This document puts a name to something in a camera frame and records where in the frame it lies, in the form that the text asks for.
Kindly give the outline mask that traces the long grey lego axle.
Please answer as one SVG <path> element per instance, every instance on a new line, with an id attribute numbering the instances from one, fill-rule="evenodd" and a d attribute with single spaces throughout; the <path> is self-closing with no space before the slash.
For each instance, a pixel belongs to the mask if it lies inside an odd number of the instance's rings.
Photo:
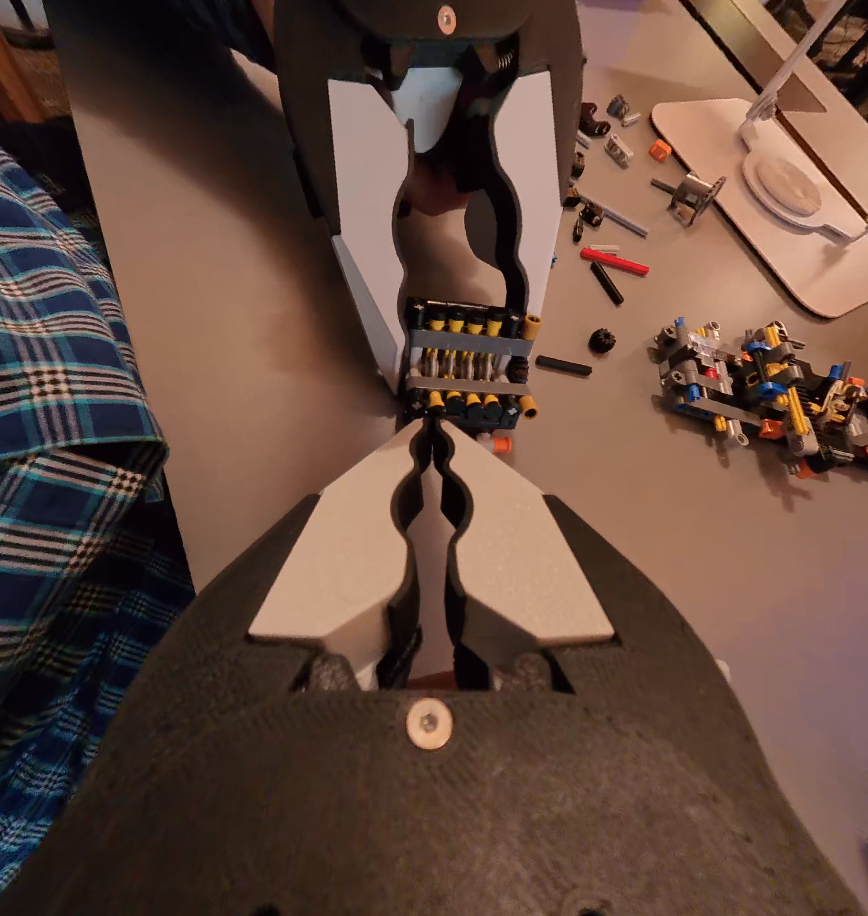
<path id="1" fill-rule="evenodd" d="M 644 226 L 642 223 L 636 222 L 630 216 L 627 216 L 623 212 L 612 208 L 606 203 L 602 203 L 599 200 L 590 198 L 585 194 L 581 194 L 579 197 L 581 202 L 584 204 L 594 204 L 595 206 L 599 207 L 602 210 L 604 216 L 608 220 L 612 221 L 612 223 L 618 224 L 627 231 L 641 238 L 646 239 L 648 237 L 649 230 L 646 228 L 646 226 Z"/>

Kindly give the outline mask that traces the person's left hand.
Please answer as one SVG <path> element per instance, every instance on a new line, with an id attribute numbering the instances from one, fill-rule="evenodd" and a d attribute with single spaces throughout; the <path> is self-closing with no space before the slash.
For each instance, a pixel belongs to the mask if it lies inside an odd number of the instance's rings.
<path id="1" fill-rule="evenodd" d="M 464 209 L 472 196 L 472 192 L 458 188 L 453 161 L 415 156 L 403 197 L 408 207 L 434 217 Z"/>

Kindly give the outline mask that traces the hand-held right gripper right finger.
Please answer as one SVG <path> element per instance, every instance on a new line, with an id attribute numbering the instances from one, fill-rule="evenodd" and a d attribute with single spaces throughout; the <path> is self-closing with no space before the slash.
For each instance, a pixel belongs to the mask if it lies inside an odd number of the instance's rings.
<path id="1" fill-rule="evenodd" d="M 489 688 L 522 655 L 614 639 L 538 487 L 446 420 L 434 423 L 434 464 L 454 529 L 444 605 L 459 688 Z"/>

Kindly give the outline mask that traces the grey lego differential gear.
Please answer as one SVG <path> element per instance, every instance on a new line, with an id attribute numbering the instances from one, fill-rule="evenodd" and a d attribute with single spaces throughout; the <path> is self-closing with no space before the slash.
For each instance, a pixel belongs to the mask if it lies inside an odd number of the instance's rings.
<path id="1" fill-rule="evenodd" d="M 714 182 L 708 182 L 690 172 L 682 178 L 677 187 L 657 177 L 652 178 L 650 184 L 653 188 L 669 194 L 668 211 L 681 225 L 688 228 L 710 207 L 726 181 L 727 177 L 722 176 Z"/>

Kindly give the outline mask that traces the pile of small lego pieces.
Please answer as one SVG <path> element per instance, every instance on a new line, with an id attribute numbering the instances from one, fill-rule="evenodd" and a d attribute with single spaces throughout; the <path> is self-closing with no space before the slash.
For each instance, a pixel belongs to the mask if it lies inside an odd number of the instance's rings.
<path id="1" fill-rule="evenodd" d="M 572 242 L 575 245 L 578 245 L 582 241 L 587 228 L 599 228 L 605 217 L 605 211 L 602 206 L 587 199 L 586 196 L 579 191 L 577 185 L 578 180 L 582 177 L 585 170 L 585 151 L 589 148 L 589 137 L 581 130 L 578 130 L 574 158 L 568 177 L 568 188 L 562 203 L 564 211 L 576 213 L 572 229 Z"/>

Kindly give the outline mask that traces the person's plaid shirt torso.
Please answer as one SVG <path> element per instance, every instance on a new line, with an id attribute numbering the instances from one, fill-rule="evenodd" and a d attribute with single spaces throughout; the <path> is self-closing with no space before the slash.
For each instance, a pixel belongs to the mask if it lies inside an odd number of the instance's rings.
<path id="1" fill-rule="evenodd" d="M 0 146 L 0 897 L 194 597 L 109 270 Z"/>

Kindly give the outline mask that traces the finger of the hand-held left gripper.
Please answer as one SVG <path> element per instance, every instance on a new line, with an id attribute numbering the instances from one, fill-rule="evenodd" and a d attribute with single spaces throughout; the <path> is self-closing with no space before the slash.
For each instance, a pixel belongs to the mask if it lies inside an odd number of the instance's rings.
<path id="1" fill-rule="evenodd" d="M 551 75 L 518 76 L 482 118 L 485 188 L 466 208 L 476 258 L 505 281 L 506 306 L 539 318 L 558 233 L 558 154 Z"/>
<path id="2" fill-rule="evenodd" d="M 370 84 L 329 79 L 327 86 L 340 222 L 332 246 L 382 378 L 397 395 L 405 262 L 394 222 L 413 163 L 414 124 Z"/>

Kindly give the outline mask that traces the red lego axle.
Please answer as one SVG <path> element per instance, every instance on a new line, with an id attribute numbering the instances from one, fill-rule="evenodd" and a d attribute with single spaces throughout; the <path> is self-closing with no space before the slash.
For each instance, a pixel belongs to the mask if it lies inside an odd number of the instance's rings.
<path id="1" fill-rule="evenodd" d="M 616 254 L 600 251 L 592 247 L 582 248 L 579 255 L 583 260 L 599 264 L 608 269 L 627 273 L 631 276 L 644 278 L 649 273 L 649 268 L 644 264 L 621 258 Z"/>

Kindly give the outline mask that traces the yellow black lego engine block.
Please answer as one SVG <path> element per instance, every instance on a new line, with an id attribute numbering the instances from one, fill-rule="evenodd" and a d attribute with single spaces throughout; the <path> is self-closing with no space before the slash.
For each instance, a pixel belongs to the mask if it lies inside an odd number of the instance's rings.
<path id="1" fill-rule="evenodd" d="M 475 302 L 409 297 L 397 426 L 451 421 L 486 450 L 508 456 L 519 421 L 538 416 L 528 387 L 540 315 Z"/>

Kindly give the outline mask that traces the thick black lego axle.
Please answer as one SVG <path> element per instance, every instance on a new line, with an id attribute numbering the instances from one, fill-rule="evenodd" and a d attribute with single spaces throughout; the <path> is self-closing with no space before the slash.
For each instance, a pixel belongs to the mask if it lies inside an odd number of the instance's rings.
<path id="1" fill-rule="evenodd" d="M 589 268 L 590 272 L 600 283 L 600 286 L 602 287 L 607 297 L 610 299 L 611 303 L 615 307 L 621 307 L 624 302 L 623 294 L 612 281 L 611 276 L 607 272 L 606 268 L 601 263 L 595 261 L 590 262 Z"/>

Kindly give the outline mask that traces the lego car chassis assembly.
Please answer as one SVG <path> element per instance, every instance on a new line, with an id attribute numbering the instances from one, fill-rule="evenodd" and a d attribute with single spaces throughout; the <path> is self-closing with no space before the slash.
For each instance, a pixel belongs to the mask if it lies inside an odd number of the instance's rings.
<path id="1" fill-rule="evenodd" d="M 678 317 L 654 345 L 662 406 L 708 423 L 721 445 L 775 442 L 788 473 L 803 480 L 868 468 L 868 384 L 850 362 L 818 372 L 782 322 L 729 347 L 718 323 L 693 329 Z"/>

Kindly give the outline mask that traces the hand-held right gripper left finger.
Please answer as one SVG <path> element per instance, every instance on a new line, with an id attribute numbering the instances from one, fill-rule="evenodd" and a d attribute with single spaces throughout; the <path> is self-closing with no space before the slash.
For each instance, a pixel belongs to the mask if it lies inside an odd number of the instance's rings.
<path id="1" fill-rule="evenodd" d="M 341 655 L 364 690 L 405 686 L 422 641 L 406 534 L 424 506 L 430 458 L 429 427 L 417 419 L 325 487 L 249 636 Z"/>

